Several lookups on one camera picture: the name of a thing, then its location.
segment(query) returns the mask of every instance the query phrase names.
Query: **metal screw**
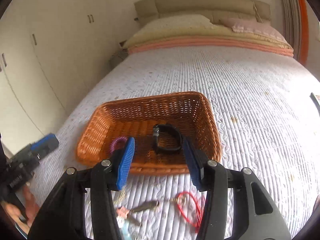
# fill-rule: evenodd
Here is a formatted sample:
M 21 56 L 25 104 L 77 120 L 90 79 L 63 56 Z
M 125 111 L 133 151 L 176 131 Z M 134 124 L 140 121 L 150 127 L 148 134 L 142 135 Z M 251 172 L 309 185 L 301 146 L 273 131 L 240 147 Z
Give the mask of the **metal screw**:
M 208 164 L 209 166 L 211 166 L 211 167 L 215 167 L 215 166 L 218 165 L 217 162 L 214 161 L 214 160 L 209 160 L 209 161 L 207 162 L 207 164 Z
M 103 160 L 101 162 L 101 165 L 104 166 L 104 167 L 108 167 L 108 166 L 110 166 L 110 164 L 111 164 L 111 161 L 109 161 L 109 160 Z
M 249 168 L 244 168 L 244 169 L 243 169 L 243 172 L 244 172 L 245 174 L 247 174 L 247 175 L 250 175 L 250 174 L 252 173 L 252 170 L 249 169 Z
M 72 175 L 76 172 L 76 170 L 74 168 L 67 168 L 67 174 L 68 175 Z

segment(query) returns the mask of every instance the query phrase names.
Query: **stain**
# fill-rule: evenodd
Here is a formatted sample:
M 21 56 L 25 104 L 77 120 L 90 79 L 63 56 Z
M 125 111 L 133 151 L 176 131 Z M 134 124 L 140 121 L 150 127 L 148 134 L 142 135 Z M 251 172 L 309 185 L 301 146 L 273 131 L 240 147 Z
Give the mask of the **stain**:
M 231 121 L 232 121 L 233 123 L 236 123 L 236 122 L 238 122 L 238 118 L 231 116 Z

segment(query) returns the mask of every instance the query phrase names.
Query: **wicker basket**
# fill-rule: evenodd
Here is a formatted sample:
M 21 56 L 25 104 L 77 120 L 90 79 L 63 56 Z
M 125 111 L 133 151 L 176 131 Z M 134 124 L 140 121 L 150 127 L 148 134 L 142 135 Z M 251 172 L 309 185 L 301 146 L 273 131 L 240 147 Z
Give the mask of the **wicker basket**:
M 217 127 L 207 98 L 198 92 L 132 98 L 104 103 L 93 113 L 76 148 L 77 160 L 94 166 L 108 158 L 111 142 L 119 136 L 133 136 L 136 150 L 131 173 L 167 175 L 188 173 L 183 152 L 165 155 L 152 150 L 155 124 L 170 123 L 189 136 L 196 148 L 220 161 Z M 174 146 L 175 140 L 161 135 L 159 145 Z

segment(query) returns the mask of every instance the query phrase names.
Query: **pink pillow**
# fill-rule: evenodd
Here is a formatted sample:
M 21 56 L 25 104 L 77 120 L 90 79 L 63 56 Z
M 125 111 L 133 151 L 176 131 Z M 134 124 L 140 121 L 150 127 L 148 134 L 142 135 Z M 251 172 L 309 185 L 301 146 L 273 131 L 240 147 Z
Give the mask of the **pink pillow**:
M 237 18 L 220 19 L 223 25 L 232 28 L 235 33 L 254 33 L 287 43 L 285 38 L 270 25 Z

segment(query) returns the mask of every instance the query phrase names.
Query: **beige headboard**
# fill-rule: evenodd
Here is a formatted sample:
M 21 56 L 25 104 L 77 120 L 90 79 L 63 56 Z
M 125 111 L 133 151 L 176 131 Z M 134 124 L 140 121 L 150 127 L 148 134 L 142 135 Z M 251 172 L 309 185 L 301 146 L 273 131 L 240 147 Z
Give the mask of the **beige headboard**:
M 173 15 L 201 14 L 214 24 L 220 18 L 256 19 L 270 24 L 270 5 L 257 0 L 140 0 L 134 4 L 142 26 Z

